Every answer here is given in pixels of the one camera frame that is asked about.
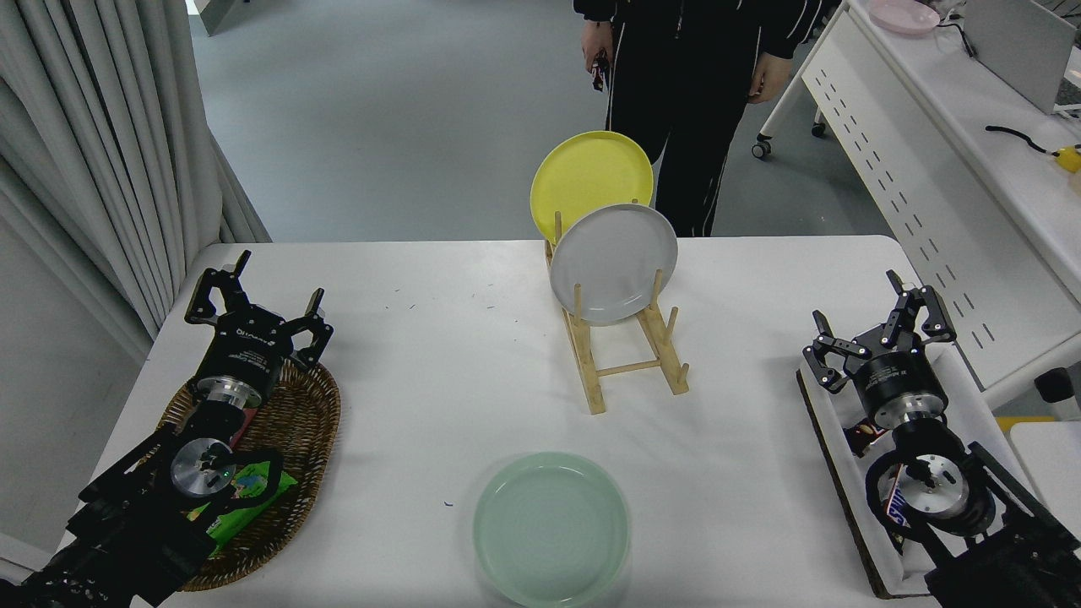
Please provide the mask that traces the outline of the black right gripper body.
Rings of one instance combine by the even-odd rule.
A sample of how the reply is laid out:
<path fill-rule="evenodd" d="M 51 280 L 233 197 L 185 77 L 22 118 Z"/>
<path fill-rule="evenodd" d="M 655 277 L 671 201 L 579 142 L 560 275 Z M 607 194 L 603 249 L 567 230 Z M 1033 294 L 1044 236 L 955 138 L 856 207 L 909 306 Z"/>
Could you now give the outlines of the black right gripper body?
<path fill-rule="evenodd" d="M 852 374 L 865 415 L 940 415 L 948 397 L 924 351 L 889 351 Z"/>

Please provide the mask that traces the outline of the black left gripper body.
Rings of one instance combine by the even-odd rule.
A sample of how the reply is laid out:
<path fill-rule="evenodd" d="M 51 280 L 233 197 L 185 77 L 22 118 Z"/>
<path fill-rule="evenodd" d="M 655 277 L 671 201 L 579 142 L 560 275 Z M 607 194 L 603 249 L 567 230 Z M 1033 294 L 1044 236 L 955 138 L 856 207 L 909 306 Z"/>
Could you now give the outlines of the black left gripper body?
<path fill-rule="evenodd" d="M 206 355 L 198 368 L 198 392 L 229 381 L 242 383 L 261 399 L 273 393 L 292 339 L 285 320 L 270 310 L 233 310 L 221 315 Z"/>

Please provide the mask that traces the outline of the person's left hand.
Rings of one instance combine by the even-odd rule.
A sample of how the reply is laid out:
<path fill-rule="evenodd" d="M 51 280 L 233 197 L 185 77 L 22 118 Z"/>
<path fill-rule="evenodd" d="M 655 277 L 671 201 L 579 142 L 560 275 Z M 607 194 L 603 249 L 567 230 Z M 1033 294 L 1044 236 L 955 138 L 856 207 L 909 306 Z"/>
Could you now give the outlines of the person's left hand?
<path fill-rule="evenodd" d="M 776 57 L 768 52 L 760 53 L 755 62 L 747 103 L 756 105 L 776 100 L 786 90 L 792 67 L 795 61 L 791 58 Z"/>

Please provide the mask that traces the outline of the person's right hand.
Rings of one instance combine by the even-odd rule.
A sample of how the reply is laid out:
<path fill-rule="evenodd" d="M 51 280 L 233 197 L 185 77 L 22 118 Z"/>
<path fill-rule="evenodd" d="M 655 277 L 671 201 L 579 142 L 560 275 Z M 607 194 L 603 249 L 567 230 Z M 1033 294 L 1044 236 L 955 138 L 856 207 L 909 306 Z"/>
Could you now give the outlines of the person's right hand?
<path fill-rule="evenodd" d="M 584 60 L 584 70 L 592 72 L 593 64 L 599 57 L 605 60 L 614 57 L 613 32 L 611 32 L 610 19 L 602 19 L 602 22 L 583 19 L 583 24 L 580 50 Z"/>

